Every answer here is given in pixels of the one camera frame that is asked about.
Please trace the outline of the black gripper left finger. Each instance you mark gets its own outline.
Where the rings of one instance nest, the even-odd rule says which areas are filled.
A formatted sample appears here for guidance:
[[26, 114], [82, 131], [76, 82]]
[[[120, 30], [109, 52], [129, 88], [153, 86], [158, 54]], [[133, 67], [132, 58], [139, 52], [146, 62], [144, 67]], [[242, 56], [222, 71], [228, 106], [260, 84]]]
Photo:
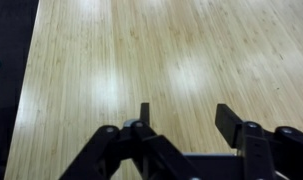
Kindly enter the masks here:
[[140, 117], [122, 129], [100, 127], [59, 180], [110, 180], [123, 160], [131, 159], [142, 180], [201, 180], [191, 162], [163, 135], [150, 127], [148, 103]]

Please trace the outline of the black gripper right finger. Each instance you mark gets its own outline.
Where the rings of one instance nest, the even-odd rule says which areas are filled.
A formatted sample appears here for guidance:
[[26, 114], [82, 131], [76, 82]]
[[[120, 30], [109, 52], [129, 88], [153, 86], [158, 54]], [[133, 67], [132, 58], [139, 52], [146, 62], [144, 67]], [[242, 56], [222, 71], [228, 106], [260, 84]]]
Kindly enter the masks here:
[[303, 180], [303, 132], [279, 126], [274, 132], [242, 120], [226, 104], [218, 104], [215, 125], [243, 160], [245, 180]]

